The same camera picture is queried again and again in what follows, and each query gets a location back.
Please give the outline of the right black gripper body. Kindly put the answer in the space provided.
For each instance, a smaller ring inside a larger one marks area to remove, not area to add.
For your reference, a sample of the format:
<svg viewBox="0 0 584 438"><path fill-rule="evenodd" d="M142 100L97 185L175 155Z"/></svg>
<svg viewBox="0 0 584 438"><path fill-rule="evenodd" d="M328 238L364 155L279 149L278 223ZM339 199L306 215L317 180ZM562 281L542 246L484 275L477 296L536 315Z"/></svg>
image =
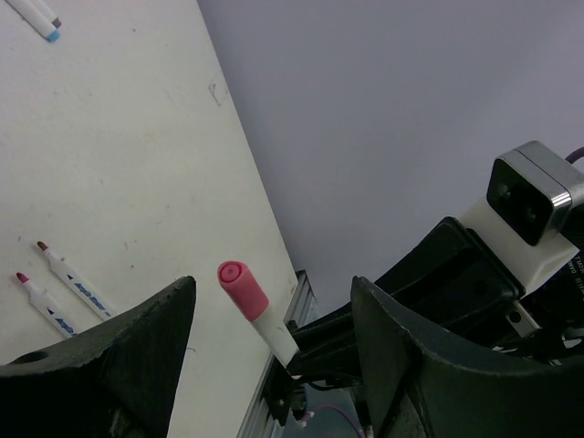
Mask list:
<svg viewBox="0 0 584 438"><path fill-rule="evenodd" d="M478 234L444 218L372 287L403 307L478 345L506 335L503 313L525 290ZM295 365L362 365L353 305L296 330Z"/></svg>

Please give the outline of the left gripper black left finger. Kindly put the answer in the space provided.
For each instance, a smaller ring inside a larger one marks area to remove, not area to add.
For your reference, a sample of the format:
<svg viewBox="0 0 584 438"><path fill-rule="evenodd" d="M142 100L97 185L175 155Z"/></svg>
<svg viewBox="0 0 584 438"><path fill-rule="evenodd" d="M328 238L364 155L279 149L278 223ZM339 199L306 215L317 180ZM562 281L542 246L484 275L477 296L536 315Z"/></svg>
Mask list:
<svg viewBox="0 0 584 438"><path fill-rule="evenodd" d="M196 282L1 368L4 437L164 437L191 334Z"/></svg>

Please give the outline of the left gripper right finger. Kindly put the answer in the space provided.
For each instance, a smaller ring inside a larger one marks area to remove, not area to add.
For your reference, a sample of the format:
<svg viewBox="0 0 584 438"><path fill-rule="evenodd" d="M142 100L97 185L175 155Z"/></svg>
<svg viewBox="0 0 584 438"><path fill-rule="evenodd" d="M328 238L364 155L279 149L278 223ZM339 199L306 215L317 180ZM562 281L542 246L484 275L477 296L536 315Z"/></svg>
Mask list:
<svg viewBox="0 0 584 438"><path fill-rule="evenodd" d="M428 437L582 436L582 364L544 365L476 345L365 277L353 278L350 296L377 436L396 435L405 398Z"/></svg>

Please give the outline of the purple capped marker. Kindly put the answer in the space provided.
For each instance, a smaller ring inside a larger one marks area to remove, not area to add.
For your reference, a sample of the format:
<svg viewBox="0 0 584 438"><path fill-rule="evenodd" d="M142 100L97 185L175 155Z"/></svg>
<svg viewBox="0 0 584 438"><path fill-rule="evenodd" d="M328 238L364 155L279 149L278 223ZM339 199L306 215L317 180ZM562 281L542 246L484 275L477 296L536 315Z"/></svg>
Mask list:
<svg viewBox="0 0 584 438"><path fill-rule="evenodd" d="M22 272L16 278L28 294L30 305L65 339L76 337L79 330L65 315L57 301Z"/></svg>

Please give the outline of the brown capped marker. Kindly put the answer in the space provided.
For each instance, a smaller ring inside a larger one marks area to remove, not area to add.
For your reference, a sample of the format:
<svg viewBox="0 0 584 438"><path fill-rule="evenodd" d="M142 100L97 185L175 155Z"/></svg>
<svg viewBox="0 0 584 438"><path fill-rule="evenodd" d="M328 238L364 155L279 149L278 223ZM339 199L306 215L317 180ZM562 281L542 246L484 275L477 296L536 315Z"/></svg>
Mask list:
<svg viewBox="0 0 584 438"><path fill-rule="evenodd" d="M68 263L65 257L57 254L42 241L37 241L36 245L48 261L50 271L101 320L106 321L117 315L114 307Z"/></svg>

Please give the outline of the pink capped marker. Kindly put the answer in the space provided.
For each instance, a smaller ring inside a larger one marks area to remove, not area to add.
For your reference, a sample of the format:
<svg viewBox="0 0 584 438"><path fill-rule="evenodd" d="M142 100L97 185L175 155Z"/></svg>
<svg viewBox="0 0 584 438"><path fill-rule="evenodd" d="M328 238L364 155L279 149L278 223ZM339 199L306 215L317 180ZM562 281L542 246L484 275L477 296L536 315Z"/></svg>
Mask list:
<svg viewBox="0 0 584 438"><path fill-rule="evenodd" d="M225 261L217 269L217 279L276 360L286 369L298 354L299 347L284 320L272 309L268 296L249 267L243 262Z"/></svg>

